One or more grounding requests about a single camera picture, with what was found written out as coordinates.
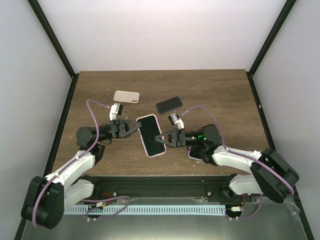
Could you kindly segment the beige phone case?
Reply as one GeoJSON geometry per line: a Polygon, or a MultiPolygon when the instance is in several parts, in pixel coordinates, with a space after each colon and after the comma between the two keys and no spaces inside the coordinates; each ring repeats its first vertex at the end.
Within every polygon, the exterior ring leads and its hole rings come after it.
{"type": "Polygon", "coordinates": [[[115,102],[137,104],[140,99],[139,92],[116,90],[113,95],[115,102]]]}

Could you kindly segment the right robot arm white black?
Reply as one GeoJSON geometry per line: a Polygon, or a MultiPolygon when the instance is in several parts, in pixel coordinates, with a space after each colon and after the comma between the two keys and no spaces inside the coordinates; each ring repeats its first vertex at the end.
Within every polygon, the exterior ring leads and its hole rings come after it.
{"type": "Polygon", "coordinates": [[[218,128],[209,124],[198,131],[173,129],[159,134],[155,141],[170,148],[187,147],[190,154],[206,164],[231,167],[246,172],[235,174],[222,188],[223,198],[229,202],[240,195],[263,195],[275,203],[283,203],[293,196],[298,173],[272,148],[264,151],[246,151],[223,144],[218,128]]]}

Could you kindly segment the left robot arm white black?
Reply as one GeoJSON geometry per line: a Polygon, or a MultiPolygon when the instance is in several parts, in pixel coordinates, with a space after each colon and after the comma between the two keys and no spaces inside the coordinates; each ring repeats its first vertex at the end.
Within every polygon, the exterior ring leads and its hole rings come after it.
{"type": "Polygon", "coordinates": [[[31,180],[21,217],[31,221],[35,227],[53,229],[65,210],[76,203],[86,198],[97,202],[102,196],[102,189],[82,179],[81,175],[102,159],[105,150],[102,141],[130,137],[141,125],[138,121],[116,119],[102,126],[79,128],[76,132],[78,152],[56,171],[31,180]]]}

